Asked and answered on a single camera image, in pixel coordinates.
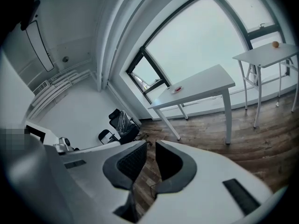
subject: black window frame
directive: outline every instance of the black window frame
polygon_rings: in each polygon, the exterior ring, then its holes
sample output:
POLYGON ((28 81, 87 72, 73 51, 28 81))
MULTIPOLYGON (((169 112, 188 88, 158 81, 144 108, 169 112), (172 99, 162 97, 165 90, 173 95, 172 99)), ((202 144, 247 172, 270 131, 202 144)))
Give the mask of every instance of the black window frame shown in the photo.
MULTIPOLYGON (((143 46, 140 47, 139 51, 137 52, 136 56, 134 57, 132 63, 129 65, 129 68, 127 69, 127 74, 130 76, 130 78, 133 80, 133 82, 137 85, 137 87, 140 89, 140 91, 143 93, 144 97, 147 99, 147 101, 152 104, 152 101, 150 98, 147 96, 147 93, 150 91, 154 90, 155 88, 161 86, 162 84, 166 84, 167 87, 171 86, 172 84, 168 80, 167 77, 163 75, 161 72, 161 68, 158 65, 157 61, 154 59, 154 57, 146 50, 147 45, 154 39, 154 37, 160 32, 161 29, 163 29, 168 22, 170 22, 176 15, 178 15, 180 12, 182 12, 184 9, 186 9, 188 6, 190 6, 193 2, 197 0, 188 0, 186 3, 181 5, 178 9, 176 9, 172 14, 170 14, 157 28, 156 30, 150 35, 150 37, 146 40, 143 46), (145 57, 145 59, 149 62, 151 67, 155 70, 155 72, 158 74, 160 77, 160 81, 156 82, 153 84, 151 87, 149 87, 146 91, 143 91, 140 85, 137 83, 135 80, 134 76, 132 75, 132 72, 136 65, 140 62, 140 60, 145 57)), ((245 25, 239 18, 238 14, 234 11, 234 9, 229 5, 229 3, 226 2, 226 0, 214 0, 220 8, 225 12, 225 14, 228 16, 230 19, 231 23, 234 25, 236 31, 239 34, 239 37, 243 44, 245 45, 247 50, 252 50, 252 43, 251 41, 255 38, 271 34, 273 32, 278 32, 281 36, 282 42, 285 43, 285 36, 282 32, 282 29, 280 27, 280 24, 267 3, 266 0, 260 0, 262 4, 265 6, 267 11, 269 12, 272 20, 274 21, 274 25, 270 25, 267 27, 259 28, 257 30, 247 32, 245 25)), ((286 73, 285 75, 290 75, 290 68, 286 68, 286 73)))

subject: window pane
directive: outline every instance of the window pane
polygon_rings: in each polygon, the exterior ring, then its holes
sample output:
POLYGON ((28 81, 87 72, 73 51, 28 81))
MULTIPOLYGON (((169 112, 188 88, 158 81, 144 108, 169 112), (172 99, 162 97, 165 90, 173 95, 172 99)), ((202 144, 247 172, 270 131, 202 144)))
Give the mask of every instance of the window pane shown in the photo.
POLYGON ((173 84, 220 64, 244 89, 238 61, 245 51, 237 31, 214 0, 199 0, 179 13, 148 44, 173 84))
MULTIPOLYGON (((258 37, 254 40, 251 40, 251 44, 253 48, 257 48, 265 44, 271 43, 273 41, 277 41, 279 43, 282 42, 279 32, 274 32, 268 35, 258 37)), ((285 66, 281 66, 282 74, 284 74, 283 72, 283 69, 285 69, 284 67, 285 66)), ((274 78, 279 77, 279 66, 278 64, 275 64, 267 68, 262 68, 261 73, 262 73, 262 82, 272 80, 274 78)))
POLYGON ((263 26, 273 25, 274 22, 260 0, 226 0, 238 14, 248 32, 263 26))
POLYGON ((154 102, 155 99, 157 99, 166 88, 167 86, 165 84, 162 84, 157 88, 153 89, 152 91, 150 91, 149 93, 147 93, 146 95, 150 98, 152 102, 154 102))
POLYGON ((145 83, 145 86, 147 85, 148 87, 160 80, 158 74, 144 57, 137 64, 132 73, 142 80, 145 83))

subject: table leg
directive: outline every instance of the table leg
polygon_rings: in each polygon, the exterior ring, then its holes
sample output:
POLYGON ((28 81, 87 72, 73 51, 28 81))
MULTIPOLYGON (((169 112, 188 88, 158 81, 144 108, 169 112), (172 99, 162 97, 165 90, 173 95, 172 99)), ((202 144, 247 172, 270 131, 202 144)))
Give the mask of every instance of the table leg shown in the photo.
POLYGON ((183 106, 182 106, 181 104, 179 104, 178 107, 179 107, 179 109, 181 110, 181 112, 182 112, 184 118, 187 120, 189 117, 188 117, 188 115, 186 114, 186 112, 184 111, 183 106))
POLYGON ((245 75, 244 75, 242 62, 239 61, 239 60, 238 60, 238 62, 239 62, 239 66, 240 66, 240 69, 241 69, 242 76, 243 76, 243 84, 244 84, 244 91, 245 91, 245 110, 247 110, 247 87, 246 87, 246 81, 244 80, 245 75))
POLYGON ((297 97, 298 97, 298 89, 299 89, 299 70, 297 71, 297 73, 298 73, 297 88, 296 88, 295 100, 294 100, 293 107, 292 107, 292 112, 295 111, 295 106, 296 106, 297 97))
POLYGON ((279 63, 279 90, 278 90, 278 97, 280 97, 280 90, 281 90, 281 64, 279 63))
POLYGON ((226 144, 230 144, 232 134, 232 107, 230 104, 230 96, 228 89, 222 92, 222 98, 226 117, 226 144))
POLYGON ((170 128, 170 130, 173 133, 173 135, 177 137, 177 140, 180 140, 181 137, 179 136, 179 134, 177 133, 177 131, 174 129, 174 127, 171 125, 171 123, 168 121, 168 119, 165 117, 165 115, 163 115, 163 113, 161 112, 161 110, 157 109, 157 110, 155 110, 155 112, 161 118, 161 120, 164 121, 164 123, 170 128))
POLYGON ((256 111, 256 120, 254 122, 253 127, 256 128, 258 126, 259 120, 258 117, 260 115, 261 110, 261 102, 262 102, 262 78, 261 78, 261 68, 256 67, 257 79, 258 79, 258 102, 257 102, 257 111, 256 111))

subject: plastic wrap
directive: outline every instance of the plastic wrap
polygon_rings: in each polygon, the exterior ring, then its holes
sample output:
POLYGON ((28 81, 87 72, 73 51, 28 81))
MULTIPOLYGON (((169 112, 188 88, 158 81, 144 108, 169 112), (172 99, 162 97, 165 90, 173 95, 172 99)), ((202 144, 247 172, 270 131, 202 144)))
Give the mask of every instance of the plastic wrap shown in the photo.
POLYGON ((116 127, 116 131, 120 137, 122 138, 127 135, 135 126, 136 125, 130 120, 126 112, 121 111, 116 127))

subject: round orange object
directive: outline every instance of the round orange object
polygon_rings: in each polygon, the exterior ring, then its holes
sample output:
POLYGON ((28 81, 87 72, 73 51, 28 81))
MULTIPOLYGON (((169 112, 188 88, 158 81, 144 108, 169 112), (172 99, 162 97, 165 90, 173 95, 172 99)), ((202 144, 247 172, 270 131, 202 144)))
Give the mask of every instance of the round orange object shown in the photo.
POLYGON ((275 47, 275 48, 279 47, 279 43, 277 41, 272 42, 272 47, 275 47))

